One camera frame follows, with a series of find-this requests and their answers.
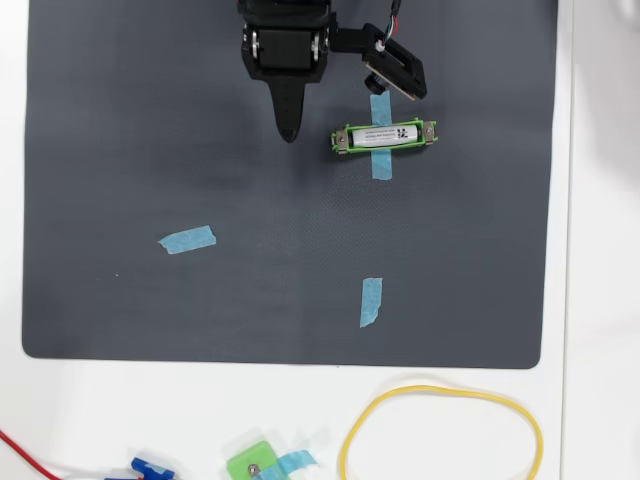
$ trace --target battery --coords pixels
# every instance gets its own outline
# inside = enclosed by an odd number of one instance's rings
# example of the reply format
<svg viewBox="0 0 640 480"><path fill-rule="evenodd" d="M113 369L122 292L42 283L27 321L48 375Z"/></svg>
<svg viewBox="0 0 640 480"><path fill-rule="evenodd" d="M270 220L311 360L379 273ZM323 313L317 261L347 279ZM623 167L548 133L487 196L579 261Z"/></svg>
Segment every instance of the battery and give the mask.
<svg viewBox="0 0 640 480"><path fill-rule="evenodd" d="M415 125L373 127L353 132L354 147L393 147L417 141L418 127Z"/></svg>

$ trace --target tape strip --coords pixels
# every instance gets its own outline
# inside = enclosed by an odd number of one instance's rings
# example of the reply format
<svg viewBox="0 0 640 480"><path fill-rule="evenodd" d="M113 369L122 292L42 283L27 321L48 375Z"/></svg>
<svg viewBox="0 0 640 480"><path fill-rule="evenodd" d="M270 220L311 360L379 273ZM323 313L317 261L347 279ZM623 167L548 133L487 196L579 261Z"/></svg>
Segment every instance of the tape strip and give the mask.
<svg viewBox="0 0 640 480"><path fill-rule="evenodd" d="M308 451L299 450L280 457L273 467L267 468L253 478L254 480L287 480L290 473L317 464L318 462Z"/></svg>
<svg viewBox="0 0 640 480"><path fill-rule="evenodd" d="M188 252L198 248L210 247L216 244L216 237L209 225L184 232L172 233L158 242L167 249L169 255Z"/></svg>
<svg viewBox="0 0 640 480"><path fill-rule="evenodd" d="M388 127L391 119L391 95L387 90L382 95L371 95L371 119L374 127ZM371 152L371 172L374 180L391 180L391 150Z"/></svg>
<svg viewBox="0 0 640 480"><path fill-rule="evenodd" d="M360 310L360 328L371 325L378 318L382 304L382 279L365 278L362 281L362 309Z"/></svg>

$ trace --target cable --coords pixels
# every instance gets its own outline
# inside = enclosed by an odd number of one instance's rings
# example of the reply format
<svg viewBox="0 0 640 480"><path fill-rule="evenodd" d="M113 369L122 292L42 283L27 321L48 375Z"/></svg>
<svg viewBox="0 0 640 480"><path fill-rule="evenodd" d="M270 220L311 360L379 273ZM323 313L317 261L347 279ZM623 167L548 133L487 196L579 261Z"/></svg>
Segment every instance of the cable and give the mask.
<svg viewBox="0 0 640 480"><path fill-rule="evenodd" d="M31 455L25 452L20 446L11 440L7 435L4 434L2 430L0 430L0 439L3 440L7 445L9 445L15 452L24 458L29 465L35 468L40 474L48 478L49 480L61 480L59 477L56 477L52 473L48 472L42 465L36 462Z"/></svg>
<svg viewBox="0 0 640 480"><path fill-rule="evenodd" d="M431 385L413 385L411 387L402 387L396 388L395 390L391 390L387 393L380 395L376 398L371 404L367 407L367 409L360 415L360 418L356 421L355 425L351 428L349 435L347 435L347 439L344 441L344 445L342 446L342 450L340 451L340 478L341 480L347 480L347 454L349 453L349 447L351 447L351 442L353 442L354 437L360 430L360 427L367 420L371 412L373 412L378 405L387 400L388 398L395 397L396 395L404 395L408 393L431 393L438 395L448 395L448 396L456 396L456 397L466 397L466 398L475 398L479 400L487 400L494 403L499 403L500 405L504 405L506 407L512 408L513 410L520 413L524 418L526 418L536 433L536 458L533 462L533 466L529 471L528 480L533 480L538 474L538 470L540 469L540 463L542 462L542 454L544 451L544 439L542 438L542 431L540 430L540 426L536 419L529 413L529 411L513 400L509 400L508 398L500 397L498 395L492 395L490 393L482 393L482 392L474 392L472 390L457 390L451 388L443 388L443 387L434 387Z"/></svg>

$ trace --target white surface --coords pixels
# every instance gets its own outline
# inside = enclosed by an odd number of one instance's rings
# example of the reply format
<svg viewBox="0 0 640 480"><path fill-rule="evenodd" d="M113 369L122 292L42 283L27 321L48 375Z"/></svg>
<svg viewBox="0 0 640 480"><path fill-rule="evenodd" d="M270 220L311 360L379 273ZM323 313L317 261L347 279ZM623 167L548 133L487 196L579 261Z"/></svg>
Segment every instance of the white surface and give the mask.
<svg viewBox="0 0 640 480"><path fill-rule="evenodd" d="M576 2L567 479L640 478L640 31L617 5Z"/></svg>
<svg viewBox="0 0 640 480"><path fill-rule="evenodd" d="M374 394L414 382L455 384L501 392L529 408L546 440L538 478L557 479L571 98L571 2L561 3L542 360L529 371L490 371L28 358L20 341L28 8L2 2L0 428L47 465L65 467L60 474L107 473L144 450L185 480L219 478L234 446L264 434L280 453L309 448L322 467L304 477L330 479L347 431ZM350 478L523 478L533 447L526 423L501 407L411 397L389 403L363 429ZM0 465L3 478L39 478L2 447Z"/></svg>

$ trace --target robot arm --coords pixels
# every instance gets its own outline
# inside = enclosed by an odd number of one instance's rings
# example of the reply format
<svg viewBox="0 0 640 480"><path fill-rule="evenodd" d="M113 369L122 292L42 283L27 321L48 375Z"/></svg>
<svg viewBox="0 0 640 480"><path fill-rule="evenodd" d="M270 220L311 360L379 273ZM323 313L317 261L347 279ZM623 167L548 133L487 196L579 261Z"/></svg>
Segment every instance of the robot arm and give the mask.
<svg viewBox="0 0 640 480"><path fill-rule="evenodd" d="M392 21L401 0L394 0ZM365 80L375 94L393 85L412 100L427 87L422 62L383 32L366 24L340 28L331 0L239 0L244 17L242 59L249 75L269 85L280 135L293 142L300 130L307 83L319 83L329 51L355 53L371 71Z"/></svg>

